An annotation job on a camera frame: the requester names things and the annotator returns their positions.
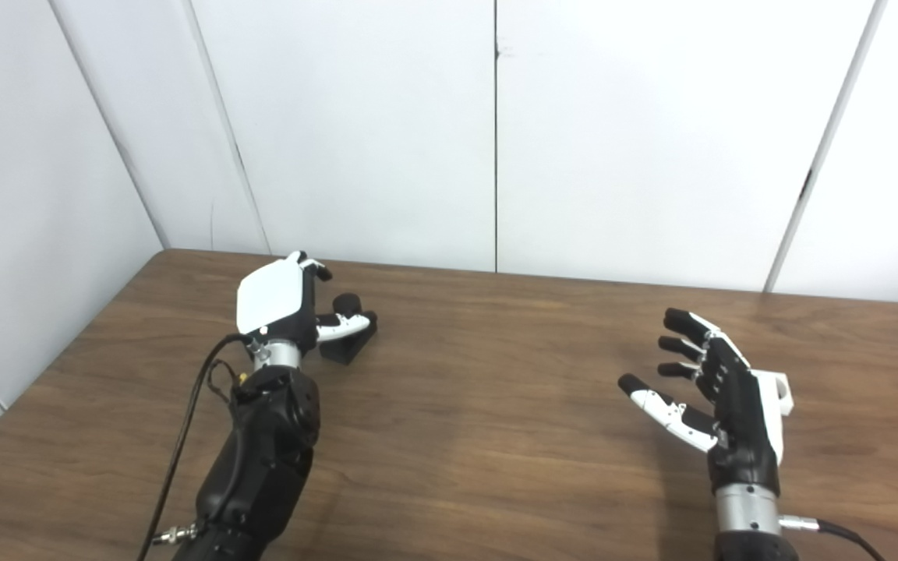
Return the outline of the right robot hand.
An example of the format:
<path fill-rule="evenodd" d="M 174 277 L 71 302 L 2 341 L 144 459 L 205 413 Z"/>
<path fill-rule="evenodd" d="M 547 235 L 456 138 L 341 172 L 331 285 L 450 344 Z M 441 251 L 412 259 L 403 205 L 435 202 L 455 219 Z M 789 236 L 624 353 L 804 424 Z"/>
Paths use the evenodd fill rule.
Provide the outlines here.
<path fill-rule="evenodd" d="M 757 373 L 724 331 L 693 312 L 669 308 L 663 326 L 673 335 L 660 337 L 659 348 L 684 360 L 662 363 L 659 375 L 691 381 L 713 412 L 683 404 L 631 373 L 617 381 L 620 390 L 664 430 L 706 455 L 713 492 L 749 485 L 780 496 L 783 408 L 776 377 Z"/>

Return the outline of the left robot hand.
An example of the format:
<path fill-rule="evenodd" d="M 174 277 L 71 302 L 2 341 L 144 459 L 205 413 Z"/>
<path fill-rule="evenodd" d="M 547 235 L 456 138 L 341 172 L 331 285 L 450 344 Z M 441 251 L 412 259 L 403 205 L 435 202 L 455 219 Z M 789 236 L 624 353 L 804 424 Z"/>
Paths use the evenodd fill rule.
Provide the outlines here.
<path fill-rule="evenodd" d="M 303 251 L 254 270 L 236 290 L 236 329 L 260 344 L 292 342 L 302 354 L 314 348 L 356 354 L 377 332 L 378 317 L 352 292 L 336 297 L 328 315 L 318 315 L 316 283 L 332 277 L 324 263 Z"/>

